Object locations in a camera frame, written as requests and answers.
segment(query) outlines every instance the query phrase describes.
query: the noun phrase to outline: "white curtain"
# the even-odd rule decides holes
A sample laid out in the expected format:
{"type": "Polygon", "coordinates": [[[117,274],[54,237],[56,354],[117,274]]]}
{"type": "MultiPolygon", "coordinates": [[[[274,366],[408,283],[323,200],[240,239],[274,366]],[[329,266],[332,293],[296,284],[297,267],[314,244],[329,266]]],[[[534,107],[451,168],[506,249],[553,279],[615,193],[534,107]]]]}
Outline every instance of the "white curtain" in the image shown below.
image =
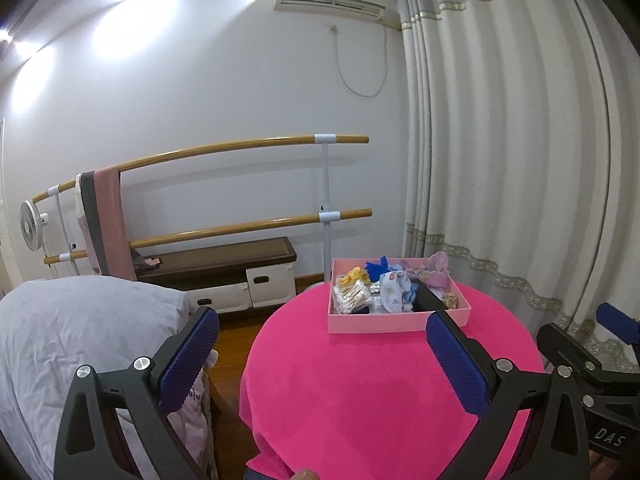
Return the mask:
{"type": "Polygon", "coordinates": [[[604,301],[640,317],[640,58],[601,0],[398,0],[408,69],[405,256],[532,331],[636,369],[604,301]]]}

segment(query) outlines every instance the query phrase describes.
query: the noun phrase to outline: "power cord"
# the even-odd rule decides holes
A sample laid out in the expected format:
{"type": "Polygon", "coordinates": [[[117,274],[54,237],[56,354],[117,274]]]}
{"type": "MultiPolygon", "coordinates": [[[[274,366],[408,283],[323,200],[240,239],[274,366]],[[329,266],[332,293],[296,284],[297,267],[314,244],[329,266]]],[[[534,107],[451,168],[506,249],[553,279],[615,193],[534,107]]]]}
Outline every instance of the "power cord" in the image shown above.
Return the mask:
{"type": "Polygon", "coordinates": [[[338,66],[338,74],[340,74],[340,79],[342,79],[342,82],[344,83],[344,85],[348,88],[349,92],[351,92],[352,94],[357,95],[358,97],[362,97],[365,99],[372,99],[374,97],[377,97],[380,92],[382,92],[382,89],[385,86],[386,83],[386,75],[388,73],[388,62],[386,59],[386,27],[384,25],[380,25],[382,27],[382,31],[384,34],[384,57],[385,57],[385,76],[382,78],[382,84],[380,85],[380,88],[378,88],[378,91],[375,94],[371,94],[371,95],[367,95],[367,94],[361,94],[359,92],[356,92],[353,88],[351,88],[349,86],[349,84],[345,81],[344,76],[342,75],[342,70],[340,69],[340,59],[338,57],[338,27],[337,25],[332,25],[329,30],[331,31],[331,33],[334,35],[334,50],[335,50],[335,63],[338,66]]]}

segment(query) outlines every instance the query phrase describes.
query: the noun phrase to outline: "electric fan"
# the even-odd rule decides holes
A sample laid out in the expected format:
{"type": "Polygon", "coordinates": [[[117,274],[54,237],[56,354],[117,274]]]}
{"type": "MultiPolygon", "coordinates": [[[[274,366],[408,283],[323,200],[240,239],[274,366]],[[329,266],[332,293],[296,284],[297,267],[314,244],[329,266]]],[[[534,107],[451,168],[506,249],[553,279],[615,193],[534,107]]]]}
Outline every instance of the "electric fan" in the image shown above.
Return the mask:
{"type": "Polygon", "coordinates": [[[49,223],[49,215],[40,214],[37,206],[30,200],[25,200],[20,205],[20,230],[27,247],[31,251],[37,251],[44,243],[42,227],[49,223]]]}

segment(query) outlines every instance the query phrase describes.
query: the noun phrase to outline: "pink tablecloth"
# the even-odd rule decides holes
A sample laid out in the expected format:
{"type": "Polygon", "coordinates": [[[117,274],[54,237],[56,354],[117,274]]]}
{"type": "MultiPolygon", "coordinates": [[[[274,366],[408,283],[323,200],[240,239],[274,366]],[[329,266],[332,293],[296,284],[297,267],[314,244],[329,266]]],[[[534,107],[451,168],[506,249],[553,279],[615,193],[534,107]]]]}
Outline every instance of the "pink tablecloth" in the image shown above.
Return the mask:
{"type": "MultiPolygon", "coordinates": [[[[513,314],[460,290],[473,309],[466,335],[494,358],[543,370],[513,314]]],[[[436,479],[477,418],[460,406],[424,332],[329,334],[328,294],[323,285],[295,297],[255,339],[240,394],[240,416],[260,449],[249,467],[279,480],[304,468],[322,480],[436,479]]],[[[488,478],[504,473],[526,415],[518,414],[488,478]]]]}

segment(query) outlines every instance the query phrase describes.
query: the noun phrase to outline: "wooden floor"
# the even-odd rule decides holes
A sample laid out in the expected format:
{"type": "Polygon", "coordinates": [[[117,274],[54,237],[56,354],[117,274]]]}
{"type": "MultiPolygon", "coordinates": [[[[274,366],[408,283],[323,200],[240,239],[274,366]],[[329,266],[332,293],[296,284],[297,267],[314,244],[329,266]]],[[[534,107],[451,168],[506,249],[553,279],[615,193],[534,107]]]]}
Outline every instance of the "wooden floor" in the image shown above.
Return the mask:
{"type": "Polygon", "coordinates": [[[207,372],[213,400],[211,419],[220,480],[242,480],[245,463],[258,453],[251,430],[238,416],[238,403],[244,365],[265,319],[266,316],[222,322],[214,347],[219,354],[218,362],[207,372]]]}

